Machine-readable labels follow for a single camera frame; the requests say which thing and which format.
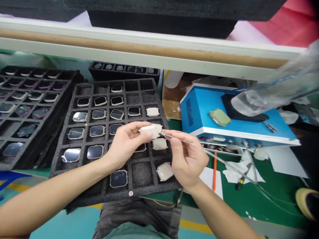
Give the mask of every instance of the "vent slot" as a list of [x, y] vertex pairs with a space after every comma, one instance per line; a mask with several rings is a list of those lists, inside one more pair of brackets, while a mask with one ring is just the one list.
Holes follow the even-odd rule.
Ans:
[[186, 110], [187, 110], [187, 117], [188, 117], [188, 125], [191, 126], [194, 124], [193, 115], [192, 115], [192, 107], [190, 103], [190, 98], [186, 101]]

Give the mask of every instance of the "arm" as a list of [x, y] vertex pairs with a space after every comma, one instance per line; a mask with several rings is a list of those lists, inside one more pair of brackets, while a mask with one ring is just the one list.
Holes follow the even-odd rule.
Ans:
[[[165, 130], [165, 133], [173, 136], [167, 139], [172, 145], [174, 175], [192, 195], [215, 236], [224, 239], [259, 238], [250, 226], [199, 178], [209, 158], [201, 149], [198, 139], [175, 130]], [[196, 146], [183, 145], [180, 139]]]
[[118, 128], [112, 147], [102, 158], [46, 180], [3, 204], [0, 238], [28, 236], [83, 191], [123, 167], [138, 146], [150, 141], [150, 135], [138, 133], [147, 125], [150, 123], [132, 122]]

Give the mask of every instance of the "orange pen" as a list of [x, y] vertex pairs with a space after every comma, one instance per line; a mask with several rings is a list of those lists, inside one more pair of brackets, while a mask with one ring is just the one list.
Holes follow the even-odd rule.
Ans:
[[216, 169], [217, 169], [217, 159], [214, 158], [213, 191], [215, 191], [216, 189]]

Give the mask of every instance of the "floor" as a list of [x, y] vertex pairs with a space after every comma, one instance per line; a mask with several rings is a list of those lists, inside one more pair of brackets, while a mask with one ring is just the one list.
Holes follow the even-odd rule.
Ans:
[[[0, 206], [10, 198], [17, 195], [19, 192], [46, 180], [41, 177], [27, 177], [17, 179], [4, 190], [0, 191]], [[34, 231], [30, 239], [87, 239], [92, 238], [96, 223], [99, 220], [100, 208], [102, 204], [97, 204], [88, 207], [77, 208], [75, 211], [66, 214], [65, 210], [59, 212], [50, 221], [45, 223], [39, 229]], [[280, 238], [292, 239], [301, 238], [304, 232], [299, 229], [272, 224], [263, 221], [253, 221], [248, 218], [243, 218], [261, 238]], [[212, 231], [206, 224], [206, 221], [200, 210], [191, 207], [183, 207], [180, 228], [178, 237], [180, 239], [200, 238], [200, 239], [215, 239]]]
[[[0, 197], [4, 199], [0, 201], [0, 206], [10, 198], [17, 195], [29, 187], [45, 180], [39, 177], [28, 177], [17, 179], [11, 183], [7, 188], [0, 192]], [[50, 221], [45, 223], [39, 229], [34, 231], [30, 239], [87, 239], [92, 238], [96, 223], [99, 220], [101, 204], [77, 208], [75, 211], [66, 214], [65, 210], [60, 211]], [[178, 237], [181, 239], [187, 238], [201, 238], [201, 239], [215, 239], [211, 230], [207, 226], [202, 214], [198, 209], [186, 207], [182, 210], [180, 221], [180, 229]]]

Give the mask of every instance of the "pants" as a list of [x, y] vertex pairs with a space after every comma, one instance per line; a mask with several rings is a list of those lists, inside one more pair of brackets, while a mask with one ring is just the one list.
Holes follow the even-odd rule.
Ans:
[[158, 232], [170, 238], [177, 238], [182, 207], [174, 207], [165, 202], [160, 203], [165, 206], [153, 200], [138, 197], [104, 203], [93, 239], [106, 237], [113, 229], [125, 222], [140, 226], [152, 225]]

